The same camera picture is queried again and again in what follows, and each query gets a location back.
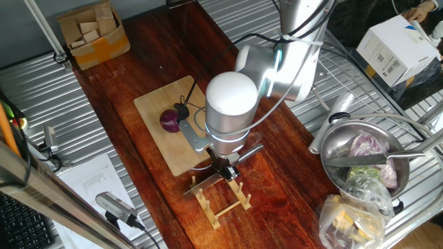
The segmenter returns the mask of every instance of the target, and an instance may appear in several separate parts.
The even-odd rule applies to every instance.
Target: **keyboard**
[[[45,249],[53,244],[46,218],[0,193],[0,248]]]

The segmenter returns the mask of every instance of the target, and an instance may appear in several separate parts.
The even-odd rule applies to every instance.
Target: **red onion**
[[[177,110],[168,109],[164,111],[160,115],[161,127],[169,133],[179,132],[180,128],[179,128],[179,123],[177,122],[178,117],[179,113],[177,112]]]

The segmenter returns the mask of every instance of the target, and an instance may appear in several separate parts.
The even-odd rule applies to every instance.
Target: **wooden table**
[[[196,199],[185,201],[191,176],[174,177],[143,123],[134,99],[187,75],[231,44],[197,3],[159,8],[123,22],[131,50],[113,60],[74,72],[169,248],[319,248],[318,215],[328,194],[336,193],[318,156],[307,147],[311,134],[285,104],[252,129],[245,149],[264,150],[239,166],[252,208],[238,205],[213,230]],[[234,48],[211,66],[199,86],[234,68]],[[257,117],[275,100],[262,100]],[[204,192],[218,212],[236,202],[225,182]]]

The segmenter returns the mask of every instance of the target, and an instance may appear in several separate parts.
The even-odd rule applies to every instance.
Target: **person's hand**
[[[432,1],[427,0],[419,4],[416,8],[411,8],[410,10],[403,12],[401,15],[409,22],[417,20],[420,23],[426,18],[428,12],[434,8],[435,4]]]

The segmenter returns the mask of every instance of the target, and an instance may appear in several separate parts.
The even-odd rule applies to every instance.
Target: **barcode label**
[[[399,66],[399,65],[400,65],[399,61],[398,61],[398,60],[395,60],[395,62],[392,63],[392,65],[388,68],[387,73],[389,74],[390,72],[392,72],[392,70],[394,70],[394,68],[396,68],[396,67]]]
[[[379,60],[379,62],[382,63],[382,62],[385,60],[385,57],[383,57],[383,55],[380,54],[380,55],[377,57],[377,60]]]

